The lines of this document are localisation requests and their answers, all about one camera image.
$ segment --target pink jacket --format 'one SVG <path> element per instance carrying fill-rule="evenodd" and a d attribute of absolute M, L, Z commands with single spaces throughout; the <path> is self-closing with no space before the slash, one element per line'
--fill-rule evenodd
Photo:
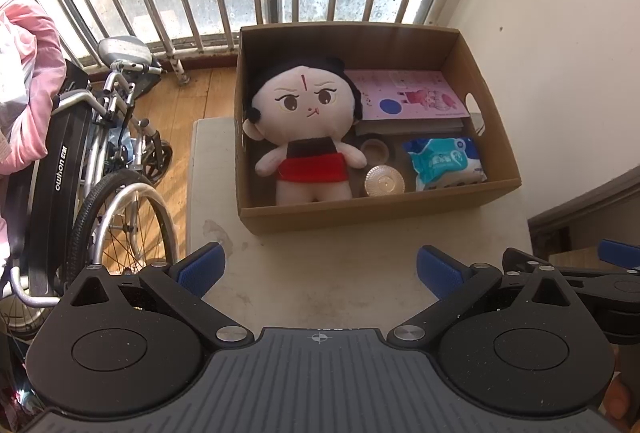
<path fill-rule="evenodd" d="M 51 118 L 52 98 L 65 79 L 66 64 L 60 50 L 58 31 L 53 20 L 33 0 L 0 0 L 0 22 L 13 25 L 16 47 L 21 56 L 36 53 L 29 104 L 12 130 L 10 155 L 0 162 L 0 180 L 26 168 L 47 154 L 45 139 Z M 35 36 L 35 40 L 26 32 Z M 0 270 L 9 256 L 6 223 L 0 217 Z"/>

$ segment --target white table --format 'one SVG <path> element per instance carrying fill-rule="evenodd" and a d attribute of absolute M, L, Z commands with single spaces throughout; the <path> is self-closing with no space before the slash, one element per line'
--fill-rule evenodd
<path fill-rule="evenodd" d="M 518 191 L 477 209 L 254 236 L 238 218 L 234 169 L 233 119 L 196 121 L 187 253 L 223 245 L 225 275 L 204 299 L 256 336 L 267 326 L 375 327 L 386 335 L 436 301 L 415 272 L 425 244 L 468 265 L 499 266 L 506 247 L 530 253 Z"/>

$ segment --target book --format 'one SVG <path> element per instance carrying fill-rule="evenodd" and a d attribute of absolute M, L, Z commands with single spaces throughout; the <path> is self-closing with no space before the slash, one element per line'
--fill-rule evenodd
<path fill-rule="evenodd" d="M 379 133 L 380 135 L 420 133 L 429 137 L 450 137 L 459 135 L 462 132 L 462 127 L 462 119 L 456 117 L 361 120 L 354 128 L 358 136 L 367 133 Z"/>
<path fill-rule="evenodd" d="M 362 119 L 424 120 L 468 117 L 440 72 L 345 70 L 362 94 Z"/>

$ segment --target cardboard box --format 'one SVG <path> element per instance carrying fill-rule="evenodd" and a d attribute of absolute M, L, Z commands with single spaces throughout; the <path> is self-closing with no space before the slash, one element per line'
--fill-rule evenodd
<path fill-rule="evenodd" d="M 471 93 L 484 118 L 476 135 L 464 119 L 464 135 L 474 138 L 488 180 L 482 184 L 433 191 L 406 192 L 339 202 L 297 206 L 274 204 L 275 175 L 260 178 L 254 165 L 270 148 L 242 132 L 248 101 L 245 85 L 261 70 L 297 56 L 336 56 L 347 69 L 440 70 L 458 97 Z M 332 225 L 400 219 L 421 214 L 481 206 L 521 185 L 518 166 L 491 93 L 460 32 L 452 29 L 401 24 L 321 22 L 242 28 L 236 84 L 236 197 L 238 215 L 254 234 L 315 229 Z M 408 167 L 410 160 L 406 157 Z M 401 169 L 407 188 L 415 172 Z M 357 183 L 354 173 L 352 187 Z"/>

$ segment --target doll black hair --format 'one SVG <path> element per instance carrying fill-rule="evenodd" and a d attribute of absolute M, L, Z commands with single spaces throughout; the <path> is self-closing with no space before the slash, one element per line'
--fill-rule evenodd
<path fill-rule="evenodd" d="M 260 110 L 251 106 L 251 101 L 254 98 L 254 95 L 258 93 L 258 90 L 270 79 L 290 70 L 291 68 L 295 68 L 296 66 L 308 66 L 309 68 L 317 68 L 318 70 L 326 70 L 327 72 L 331 72 L 336 76 L 340 77 L 347 82 L 351 89 L 351 93 L 353 93 L 353 98 L 355 99 L 355 104 L 353 106 L 353 118 L 360 120 L 362 119 L 362 100 L 360 95 L 360 90 L 356 88 L 356 85 L 353 84 L 353 81 L 344 73 L 344 63 L 338 58 L 300 58 L 289 61 L 284 61 L 282 63 L 276 64 L 275 66 L 271 66 L 267 70 L 264 70 L 258 76 L 255 77 L 254 80 L 249 84 L 248 89 L 248 98 L 247 98 L 247 110 L 246 117 L 249 122 L 255 124 L 260 120 Z"/>

